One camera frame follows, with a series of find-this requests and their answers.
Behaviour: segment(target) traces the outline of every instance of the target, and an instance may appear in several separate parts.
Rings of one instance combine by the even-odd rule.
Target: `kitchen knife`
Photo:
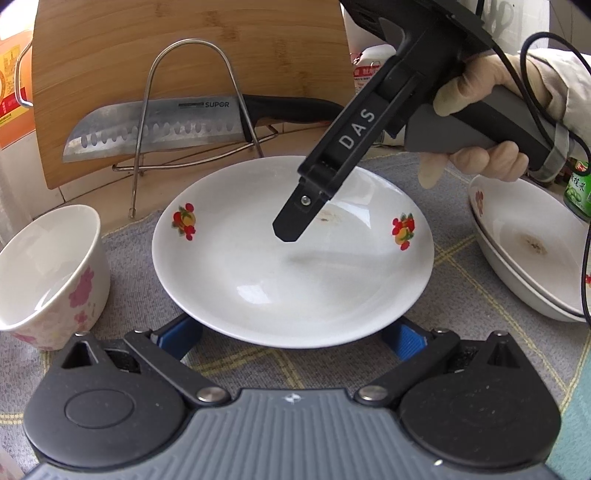
[[[244,95],[252,124],[261,119],[307,124],[332,122],[342,106],[315,98]],[[86,115],[72,130],[63,162],[133,155],[142,102],[107,105]],[[142,153],[252,138],[235,96],[156,99],[148,102]]]

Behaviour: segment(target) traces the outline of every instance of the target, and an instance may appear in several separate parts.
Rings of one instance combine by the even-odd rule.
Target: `gray tablecloth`
[[[425,191],[417,181],[417,163],[416,155],[398,154],[362,164],[408,193],[433,231],[433,275],[408,318],[426,329],[448,327],[468,339],[508,330],[566,411],[585,370],[590,347],[587,327],[546,319],[519,301],[500,282],[475,243],[466,200],[468,179],[448,170],[433,190]],[[135,327],[156,328],[179,313],[152,266],[151,238],[158,216],[152,214],[103,240],[111,264],[112,291],[93,329],[99,338],[118,338]],[[50,353],[40,353],[9,335],[0,336],[2,447],[25,471],[36,459],[22,431],[22,412],[51,359]],[[234,393],[239,387],[345,386],[353,390],[392,368],[398,359],[378,335],[335,348],[284,351],[248,345],[205,329],[201,343],[185,362]],[[584,413],[579,415],[575,423],[584,417]],[[580,445],[573,428],[569,427],[550,460],[568,480],[583,480],[591,475],[591,464],[589,455],[571,458]],[[581,476],[584,471],[589,474]]]

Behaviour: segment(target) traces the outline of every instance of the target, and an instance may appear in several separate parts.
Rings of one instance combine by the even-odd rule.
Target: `white bowl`
[[[480,227],[512,269],[561,310],[582,318],[587,226],[552,195],[522,179],[508,183],[477,176],[469,197]]]
[[[60,349],[95,324],[110,284],[98,213],[85,205],[48,212],[0,252],[0,331]]]
[[[584,322],[581,317],[575,316],[547,300],[543,295],[533,289],[519,274],[511,268],[503,256],[493,247],[476,221],[476,213],[472,210],[470,216],[472,225],[476,231],[476,242],[480,246],[487,262],[509,289],[524,303],[545,317],[561,322]]]

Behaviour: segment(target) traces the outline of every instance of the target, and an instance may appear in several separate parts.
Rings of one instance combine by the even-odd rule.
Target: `screw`
[[[367,401],[381,401],[388,396],[388,390],[380,385],[365,385],[359,389],[359,396]]]
[[[203,402],[214,403],[223,400],[228,392],[220,387],[205,387],[197,392],[197,398]]]

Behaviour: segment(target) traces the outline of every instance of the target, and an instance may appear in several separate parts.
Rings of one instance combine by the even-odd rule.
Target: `black knife handle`
[[[244,95],[244,101],[253,126],[263,118],[294,124],[332,122],[343,109],[338,103],[319,98]],[[251,142],[248,124],[242,111],[240,117],[244,138],[247,142]]]

